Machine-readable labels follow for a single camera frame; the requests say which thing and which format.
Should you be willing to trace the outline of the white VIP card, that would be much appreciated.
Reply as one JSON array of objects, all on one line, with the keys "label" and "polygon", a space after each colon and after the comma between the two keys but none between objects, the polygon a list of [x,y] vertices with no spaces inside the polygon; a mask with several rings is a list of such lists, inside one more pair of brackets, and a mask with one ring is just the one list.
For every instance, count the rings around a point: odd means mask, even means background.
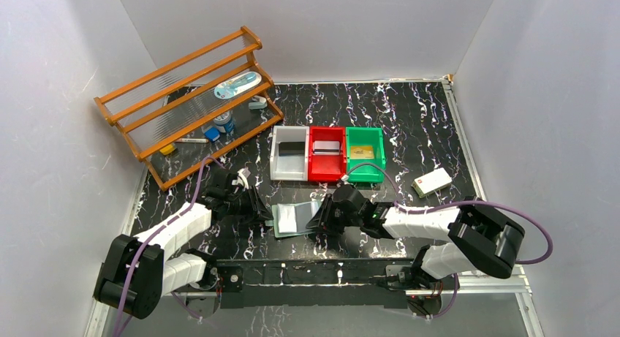
[{"label": "white VIP card", "polygon": [[313,143],[314,149],[339,149],[340,142],[336,140],[315,140]]}]

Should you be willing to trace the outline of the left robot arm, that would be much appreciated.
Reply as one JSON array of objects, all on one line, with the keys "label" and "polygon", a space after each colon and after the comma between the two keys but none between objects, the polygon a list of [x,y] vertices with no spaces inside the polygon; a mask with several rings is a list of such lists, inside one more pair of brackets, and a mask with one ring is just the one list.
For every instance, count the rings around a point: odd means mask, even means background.
[{"label": "left robot arm", "polygon": [[100,268],[94,299],[137,319],[148,317],[161,297],[192,286],[212,292],[241,290],[243,270],[198,249],[180,249],[220,221],[267,224],[273,214],[243,172],[218,171],[201,194],[149,230],[119,235]]}]

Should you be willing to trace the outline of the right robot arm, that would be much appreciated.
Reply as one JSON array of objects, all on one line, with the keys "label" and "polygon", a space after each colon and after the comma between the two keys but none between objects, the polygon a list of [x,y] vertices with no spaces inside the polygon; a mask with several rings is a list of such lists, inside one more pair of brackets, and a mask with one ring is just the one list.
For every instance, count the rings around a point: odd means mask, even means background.
[{"label": "right robot arm", "polygon": [[441,241],[424,246],[410,268],[399,273],[427,286],[455,273],[478,270],[497,278],[510,277],[525,237],[524,228],[482,200],[434,208],[372,202],[347,184],[327,194],[307,229],[328,235],[359,227],[376,239],[426,238]]}]

